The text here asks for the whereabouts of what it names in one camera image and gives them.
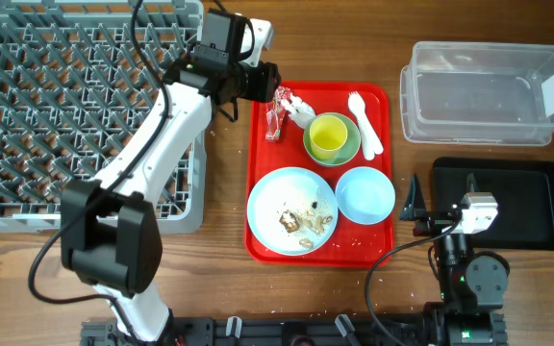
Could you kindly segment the red snack wrapper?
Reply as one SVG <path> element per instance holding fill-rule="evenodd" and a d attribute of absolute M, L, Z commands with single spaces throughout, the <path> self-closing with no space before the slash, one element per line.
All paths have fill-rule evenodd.
<path fill-rule="evenodd" d="M 283 106 L 283 101 L 290 101 L 292 92 L 291 89 L 285 86 L 279 86 L 273 99 L 265 105 L 266 112 L 266 133 L 265 139 L 269 142 L 276 142 L 280 139 L 281 129 L 288 114 L 287 109 Z"/>

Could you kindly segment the light blue bowl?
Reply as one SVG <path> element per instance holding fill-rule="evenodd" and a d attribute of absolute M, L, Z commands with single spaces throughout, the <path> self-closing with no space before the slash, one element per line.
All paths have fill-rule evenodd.
<path fill-rule="evenodd" d="M 359 166 L 338 180 L 335 195 L 340 212 L 360 225 L 374 225 L 387 219 L 395 205 L 395 189 L 381 171 Z"/>

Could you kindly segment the white napkin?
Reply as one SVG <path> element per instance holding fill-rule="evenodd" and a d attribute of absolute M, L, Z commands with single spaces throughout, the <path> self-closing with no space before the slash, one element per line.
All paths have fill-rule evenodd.
<path fill-rule="evenodd" d="M 316 117 L 314 109 L 300 97 L 292 95 L 290 99 L 283 99 L 281 105 L 301 129 L 305 129 Z"/>

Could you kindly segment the white plastic fork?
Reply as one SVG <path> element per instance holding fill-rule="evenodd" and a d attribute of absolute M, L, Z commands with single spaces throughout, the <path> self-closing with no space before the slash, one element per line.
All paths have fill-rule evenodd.
<path fill-rule="evenodd" d="M 361 135 L 365 135 L 366 143 L 372 149 L 374 154 L 383 154 L 383 144 L 381 143 L 378 135 L 376 134 L 366 115 L 365 101 L 357 91 L 352 91 L 349 93 L 348 108 L 357 118 Z"/>

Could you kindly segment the yellow plastic cup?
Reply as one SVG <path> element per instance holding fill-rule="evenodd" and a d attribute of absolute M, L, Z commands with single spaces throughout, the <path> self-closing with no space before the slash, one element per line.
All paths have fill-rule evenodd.
<path fill-rule="evenodd" d="M 310 137 L 313 154 L 320 160 L 329 160 L 340 151 L 348 132 L 341 120 L 324 114 L 312 122 Z"/>

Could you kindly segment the green bowl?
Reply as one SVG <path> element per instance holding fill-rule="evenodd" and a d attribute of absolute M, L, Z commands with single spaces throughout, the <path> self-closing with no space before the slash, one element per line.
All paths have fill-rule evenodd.
<path fill-rule="evenodd" d="M 326 115 L 333 115 L 338 118 L 344 123 L 347 129 L 348 138 L 341 147 L 340 151 L 329 160 L 318 159 L 312 151 L 312 142 L 310 137 L 312 124 L 309 124 L 304 130 L 303 143 L 307 153 L 316 163 L 326 167 L 336 167 L 346 164 L 356 157 L 361 147 L 361 135 L 355 122 L 348 116 L 336 112 L 326 112 Z"/>

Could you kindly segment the light blue plate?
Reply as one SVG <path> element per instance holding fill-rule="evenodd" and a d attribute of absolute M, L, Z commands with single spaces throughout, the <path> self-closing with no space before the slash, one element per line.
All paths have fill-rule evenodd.
<path fill-rule="evenodd" d="M 288 235 L 279 223 L 283 210 L 300 210 L 318 201 L 334 216 L 326 235 L 312 236 L 312 250 L 302 248 L 296 234 Z M 339 209 L 333 189 L 319 175 L 301 167 L 276 169 L 262 177 L 252 188 L 247 201 L 247 223 L 252 235 L 267 250 L 278 255 L 299 257 L 319 250 L 336 230 Z"/>

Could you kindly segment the white plastic spoon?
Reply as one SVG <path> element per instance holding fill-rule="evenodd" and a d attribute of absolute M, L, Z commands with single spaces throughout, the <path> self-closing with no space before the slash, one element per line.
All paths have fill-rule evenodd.
<path fill-rule="evenodd" d="M 361 145 L 363 149 L 364 158 L 367 161 L 372 161 L 375 158 L 375 152 L 370 141 L 370 136 L 367 133 L 367 128 L 365 125 L 359 125 L 359 132 L 361 136 Z"/>

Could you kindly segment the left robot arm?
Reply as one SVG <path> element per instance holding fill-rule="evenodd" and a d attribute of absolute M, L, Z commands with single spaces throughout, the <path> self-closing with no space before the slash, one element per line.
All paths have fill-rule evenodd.
<path fill-rule="evenodd" d="M 275 64 L 260 60 L 268 46 L 265 39 L 239 48 L 196 45 L 164 74 L 154 107 L 120 154 L 92 180 L 64 189 L 62 264 L 111 306 L 104 344 L 176 343 L 172 311 L 154 283 L 163 253 L 155 207 L 217 107 L 272 99 L 281 78 Z"/>

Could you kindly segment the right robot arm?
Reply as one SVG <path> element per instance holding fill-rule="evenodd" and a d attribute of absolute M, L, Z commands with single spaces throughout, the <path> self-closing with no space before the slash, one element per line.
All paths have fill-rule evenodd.
<path fill-rule="evenodd" d="M 418 178 L 413 176 L 402 221 L 413 221 L 413 235 L 431 243 L 434 275 L 441 299 L 423 308 L 418 345 L 505 345 L 502 318 L 509 263 L 491 251 L 475 252 L 472 237 L 486 231 L 498 215 L 489 192 L 473 190 L 448 210 L 428 211 Z"/>

